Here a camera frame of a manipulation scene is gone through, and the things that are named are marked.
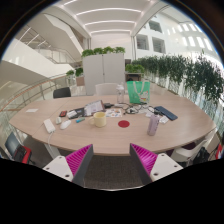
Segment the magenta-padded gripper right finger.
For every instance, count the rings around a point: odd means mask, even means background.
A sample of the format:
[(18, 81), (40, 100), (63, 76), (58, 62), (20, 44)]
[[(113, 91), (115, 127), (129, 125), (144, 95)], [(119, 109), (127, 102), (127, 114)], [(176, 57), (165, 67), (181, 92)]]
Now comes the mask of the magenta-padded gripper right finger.
[(182, 169), (182, 166), (167, 154), (155, 154), (133, 143), (130, 144), (129, 153), (136, 164), (138, 174), (144, 185)]

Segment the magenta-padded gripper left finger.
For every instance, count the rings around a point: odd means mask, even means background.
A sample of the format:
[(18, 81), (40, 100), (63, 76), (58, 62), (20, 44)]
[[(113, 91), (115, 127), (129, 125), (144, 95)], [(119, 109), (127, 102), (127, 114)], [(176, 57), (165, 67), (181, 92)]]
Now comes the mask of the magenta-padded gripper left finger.
[(92, 157), (93, 145), (90, 144), (67, 156), (57, 156), (44, 167), (44, 170), (83, 187)]

